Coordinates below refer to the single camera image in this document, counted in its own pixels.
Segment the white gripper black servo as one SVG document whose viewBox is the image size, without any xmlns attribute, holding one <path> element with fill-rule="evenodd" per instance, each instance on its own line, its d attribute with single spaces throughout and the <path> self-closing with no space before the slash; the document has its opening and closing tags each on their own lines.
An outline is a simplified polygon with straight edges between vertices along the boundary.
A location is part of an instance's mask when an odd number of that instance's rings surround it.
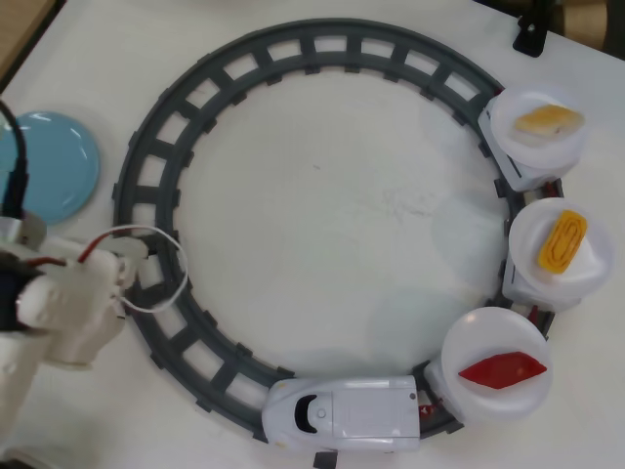
<svg viewBox="0 0 625 469">
<path fill-rule="evenodd" d="M 65 261 L 63 267 L 43 267 L 53 280 L 35 280 L 43 273 L 15 254 L 1 251 L 1 331 L 33 328 L 44 333 L 49 341 L 43 360 L 55 366 L 91 365 L 125 323 L 113 295 L 121 293 L 124 282 L 123 243 L 104 240 L 79 262 L 86 248 L 71 238 L 45 240 L 43 253 Z"/>
</svg>

